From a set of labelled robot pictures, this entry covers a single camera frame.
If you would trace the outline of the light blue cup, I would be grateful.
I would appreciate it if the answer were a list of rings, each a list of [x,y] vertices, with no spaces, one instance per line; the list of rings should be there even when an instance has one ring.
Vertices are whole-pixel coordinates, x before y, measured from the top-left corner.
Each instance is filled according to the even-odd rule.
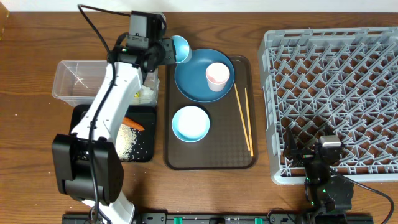
[[[187,40],[179,35],[171,36],[175,46],[176,63],[187,63],[192,57],[192,50]]]

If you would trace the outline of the orange carrot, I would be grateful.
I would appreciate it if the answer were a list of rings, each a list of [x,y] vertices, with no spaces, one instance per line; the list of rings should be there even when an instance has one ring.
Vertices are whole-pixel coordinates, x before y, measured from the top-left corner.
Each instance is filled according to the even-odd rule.
[[[122,121],[122,124],[132,128],[132,129],[138,130],[138,131],[144,131],[145,130],[145,128],[142,125],[140,125],[139,123],[131,120],[128,117],[124,117],[124,119]]]

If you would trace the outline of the light blue bowl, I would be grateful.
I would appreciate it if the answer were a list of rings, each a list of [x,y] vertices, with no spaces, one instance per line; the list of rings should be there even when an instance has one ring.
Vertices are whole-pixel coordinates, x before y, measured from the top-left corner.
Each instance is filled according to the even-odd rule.
[[[210,118],[197,106],[180,108],[172,118],[172,131],[183,142],[202,140],[210,130]]]

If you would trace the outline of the white rice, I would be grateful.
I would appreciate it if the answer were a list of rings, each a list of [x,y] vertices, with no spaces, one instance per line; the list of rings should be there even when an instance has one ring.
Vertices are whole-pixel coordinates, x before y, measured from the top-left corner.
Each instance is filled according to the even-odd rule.
[[[148,151],[144,149],[144,133],[122,124],[116,138],[116,152],[121,162],[146,162]]]

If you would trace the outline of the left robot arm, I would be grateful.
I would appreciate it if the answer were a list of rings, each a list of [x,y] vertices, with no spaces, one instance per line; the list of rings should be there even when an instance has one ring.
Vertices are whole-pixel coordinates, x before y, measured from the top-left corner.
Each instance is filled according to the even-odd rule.
[[[120,125],[149,72],[176,63],[161,12],[132,11],[129,32],[105,46],[107,67],[90,108],[70,134],[52,143],[58,190],[90,206],[87,223],[132,223],[135,207],[122,192],[124,169],[115,149]]]

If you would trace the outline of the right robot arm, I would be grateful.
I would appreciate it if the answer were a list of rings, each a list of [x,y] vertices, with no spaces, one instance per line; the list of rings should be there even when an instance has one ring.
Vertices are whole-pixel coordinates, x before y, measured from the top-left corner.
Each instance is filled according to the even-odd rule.
[[[345,211],[352,208],[353,184],[331,174],[344,144],[327,126],[326,134],[313,144],[313,149],[300,148],[290,128],[286,129],[283,156],[294,166],[305,169],[305,196],[312,204],[295,218],[295,223],[347,223]]]

